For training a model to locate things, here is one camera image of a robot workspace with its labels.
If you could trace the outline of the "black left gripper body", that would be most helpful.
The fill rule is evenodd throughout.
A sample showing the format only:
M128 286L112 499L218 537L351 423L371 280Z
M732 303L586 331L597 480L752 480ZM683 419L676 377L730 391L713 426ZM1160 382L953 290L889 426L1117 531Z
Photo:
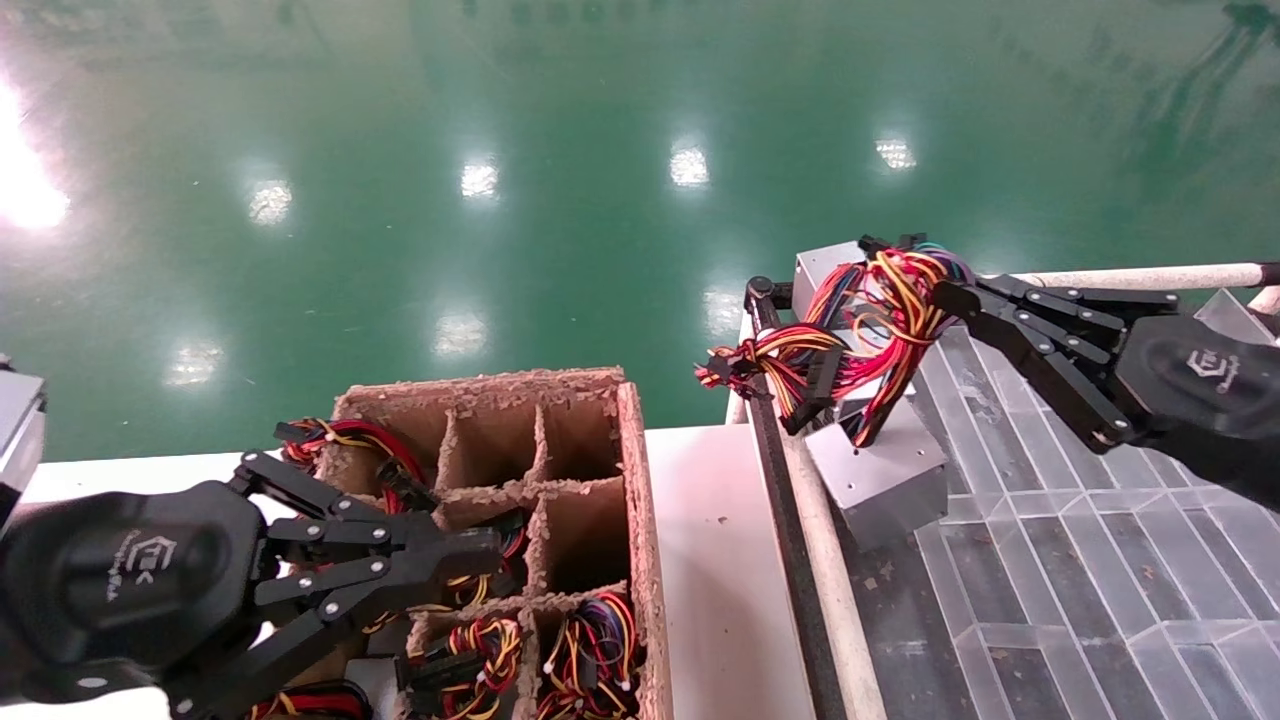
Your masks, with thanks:
M83 701L227 664L259 635L265 530L220 482L20 511L3 534L3 698Z

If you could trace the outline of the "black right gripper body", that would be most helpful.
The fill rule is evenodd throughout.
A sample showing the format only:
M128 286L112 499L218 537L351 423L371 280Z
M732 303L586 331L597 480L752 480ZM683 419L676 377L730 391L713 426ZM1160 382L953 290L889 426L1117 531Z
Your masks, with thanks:
M1146 316L1115 363L1132 445L1260 506L1279 503L1279 350L1188 315Z

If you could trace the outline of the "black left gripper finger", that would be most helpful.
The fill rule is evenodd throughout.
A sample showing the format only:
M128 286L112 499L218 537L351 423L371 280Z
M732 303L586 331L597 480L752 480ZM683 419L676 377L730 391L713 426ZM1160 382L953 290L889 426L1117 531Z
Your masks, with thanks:
M389 514L264 452L248 452L230 479L248 498L269 497L294 511L265 530L266 547L287 562L346 562L383 556L440 562L499 562L497 530L445 532L425 512Z
M250 592L215 635L221 657L192 659L163 689L174 719L241 719L387 612L430 603L452 578L488 574L499 553L392 553L339 562Z

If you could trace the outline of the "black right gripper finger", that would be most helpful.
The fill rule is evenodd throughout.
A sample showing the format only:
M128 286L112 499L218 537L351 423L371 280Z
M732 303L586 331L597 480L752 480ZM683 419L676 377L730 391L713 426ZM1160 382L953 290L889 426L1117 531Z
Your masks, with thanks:
M950 288L937 288L934 304L950 314ZM1130 442L1132 423L1106 388L1119 350L997 351L1087 448Z
M1014 275L950 283L950 314L1000 351L1117 351L1134 323L1179 305L1172 291L1042 287Z

